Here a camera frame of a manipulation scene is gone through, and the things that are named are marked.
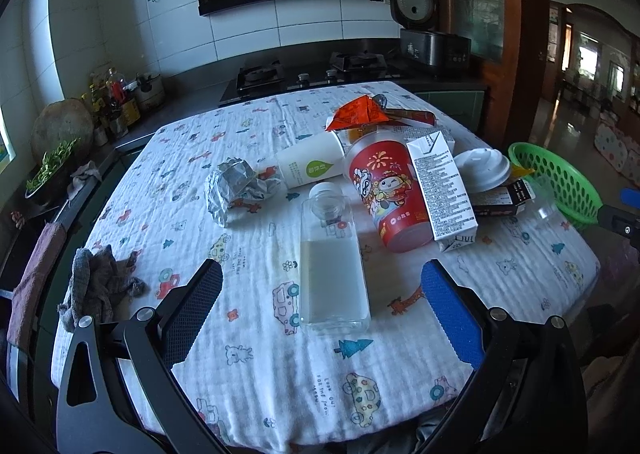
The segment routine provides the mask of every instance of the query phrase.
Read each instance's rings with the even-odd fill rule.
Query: white carton
[[[478,222],[442,133],[434,132],[406,146],[440,251],[474,243]]]

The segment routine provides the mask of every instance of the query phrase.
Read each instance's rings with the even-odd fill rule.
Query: cup lid
[[[468,194],[486,192],[504,183],[511,163],[499,150],[478,148],[458,154],[453,161]]]

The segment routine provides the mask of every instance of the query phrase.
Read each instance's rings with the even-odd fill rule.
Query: dish rag
[[[143,293],[145,283],[129,275],[127,269],[135,260],[132,252],[127,261],[116,262],[111,244],[95,255],[86,248],[76,250],[66,298],[58,305],[66,331],[72,333],[84,315],[91,315],[98,323],[112,322],[113,309],[124,297]]]
[[[69,198],[69,201],[73,201],[73,199],[78,195],[78,192],[82,190],[84,182],[86,182],[86,180],[91,176],[96,178],[99,182],[102,182],[102,176],[100,176],[100,172],[98,172],[93,161],[89,161],[86,165],[82,165],[78,170],[71,174],[71,183],[66,187],[66,195]]]
[[[20,283],[14,289],[6,338],[23,351],[29,349],[29,338],[40,293],[62,247],[65,246],[65,240],[65,227],[60,223],[47,223],[33,248]]]

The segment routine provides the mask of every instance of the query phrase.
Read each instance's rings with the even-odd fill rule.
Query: crumpled foil
[[[207,211],[217,225],[225,228],[233,201],[264,201],[277,192],[280,183],[282,179],[279,176],[260,179],[245,160],[228,158],[205,181]]]

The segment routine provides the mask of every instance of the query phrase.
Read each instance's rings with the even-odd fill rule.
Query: red paper cup
[[[344,157],[385,246],[400,253],[433,240],[433,230],[404,140],[380,130],[356,141]]]

